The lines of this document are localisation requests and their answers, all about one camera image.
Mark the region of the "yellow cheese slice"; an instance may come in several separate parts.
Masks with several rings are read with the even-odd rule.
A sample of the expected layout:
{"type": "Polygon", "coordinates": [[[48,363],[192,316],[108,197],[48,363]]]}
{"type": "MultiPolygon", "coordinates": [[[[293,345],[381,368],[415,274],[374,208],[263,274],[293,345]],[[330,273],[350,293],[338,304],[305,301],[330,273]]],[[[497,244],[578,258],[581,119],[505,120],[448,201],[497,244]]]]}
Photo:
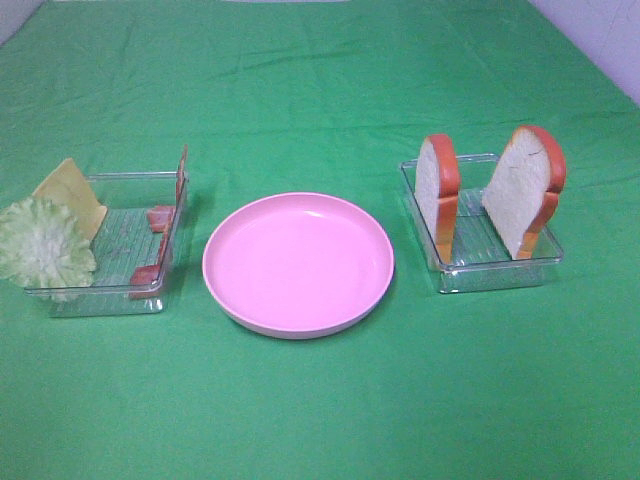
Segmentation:
{"type": "Polygon", "coordinates": [[[72,158],[64,159],[32,195],[67,206],[77,217],[80,232],[89,241],[95,238],[108,212],[72,158]]]}

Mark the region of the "green lettuce leaf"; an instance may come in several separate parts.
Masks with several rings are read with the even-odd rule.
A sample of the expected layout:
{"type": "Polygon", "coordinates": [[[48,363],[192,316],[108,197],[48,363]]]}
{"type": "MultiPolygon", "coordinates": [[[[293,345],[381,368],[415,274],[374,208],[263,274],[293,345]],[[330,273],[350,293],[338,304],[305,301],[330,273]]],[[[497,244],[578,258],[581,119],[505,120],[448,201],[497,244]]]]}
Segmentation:
{"type": "Polygon", "coordinates": [[[97,263],[66,205],[28,196],[1,211],[1,278],[23,288],[89,287],[97,263]]]}

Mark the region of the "clear left ingredient tray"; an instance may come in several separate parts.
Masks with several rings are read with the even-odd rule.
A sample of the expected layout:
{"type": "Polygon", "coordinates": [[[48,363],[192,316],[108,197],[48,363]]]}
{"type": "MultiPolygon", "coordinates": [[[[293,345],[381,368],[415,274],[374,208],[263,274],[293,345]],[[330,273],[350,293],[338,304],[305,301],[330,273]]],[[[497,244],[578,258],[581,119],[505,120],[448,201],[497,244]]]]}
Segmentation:
{"type": "Polygon", "coordinates": [[[129,284],[137,267],[156,262],[162,233],[153,233],[146,213],[156,205],[175,202],[176,171],[100,173],[88,177],[97,199],[108,208],[107,215],[91,243],[97,262],[94,282],[89,287],[31,289],[24,292],[38,298],[52,317],[89,317],[154,314],[163,311],[173,281],[171,270],[182,247],[181,220],[187,204],[188,174],[181,207],[169,230],[173,261],[164,277],[164,288],[154,297],[130,299],[138,290],[129,284]]]}

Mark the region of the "bread slice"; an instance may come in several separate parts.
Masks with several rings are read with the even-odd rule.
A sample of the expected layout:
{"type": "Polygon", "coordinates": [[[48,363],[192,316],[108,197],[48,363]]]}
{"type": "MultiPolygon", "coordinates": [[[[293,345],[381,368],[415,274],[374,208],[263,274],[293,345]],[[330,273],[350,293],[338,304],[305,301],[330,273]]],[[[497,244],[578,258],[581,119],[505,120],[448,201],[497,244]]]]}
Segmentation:
{"type": "Polygon", "coordinates": [[[482,205],[514,260],[529,259],[554,215],[566,181],[562,148],[544,128],[518,127],[482,195],[482,205]]]}
{"type": "Polygon", "coordinates": [[[451,138],[432,134],[421,146],[415,180],[415,199],[440,260],[452,261],[452,250],[461,183],[451,138]]]}

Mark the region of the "pink round plate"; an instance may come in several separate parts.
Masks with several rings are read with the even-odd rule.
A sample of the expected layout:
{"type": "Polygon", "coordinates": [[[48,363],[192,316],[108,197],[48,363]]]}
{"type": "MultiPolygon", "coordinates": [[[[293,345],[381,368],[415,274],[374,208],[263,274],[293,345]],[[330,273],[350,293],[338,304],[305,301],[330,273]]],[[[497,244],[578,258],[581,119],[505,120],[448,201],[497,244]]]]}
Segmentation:
{"type": "Polygon", "coordinates": [[[202,256],[205,284],[245,328],[309,339],[368,315],[389,288],[394,251],[378,221],[344,199],[289,192],[222,221],[202,256]]]}

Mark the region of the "clear right bread tray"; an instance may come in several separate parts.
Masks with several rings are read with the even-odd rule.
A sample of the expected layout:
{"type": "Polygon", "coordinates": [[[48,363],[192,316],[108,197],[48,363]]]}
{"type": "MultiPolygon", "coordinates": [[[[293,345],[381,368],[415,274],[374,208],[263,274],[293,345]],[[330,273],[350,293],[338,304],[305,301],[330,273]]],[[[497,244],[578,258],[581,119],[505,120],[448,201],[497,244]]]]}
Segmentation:
{"type": "Polygon", "coordinates": [[[468,293],[544,285],[556,278],[556,265],[564,252],[545,226],[531,258],[514,260],[509,255],[481,203],[499,155],[466,154],[457,157],[462,179],[452,250],[452,262],[442,262],[414,195],[417,161],[399,165],[405,205],[412,218],[432,285],[443,293],[468,293]]]}

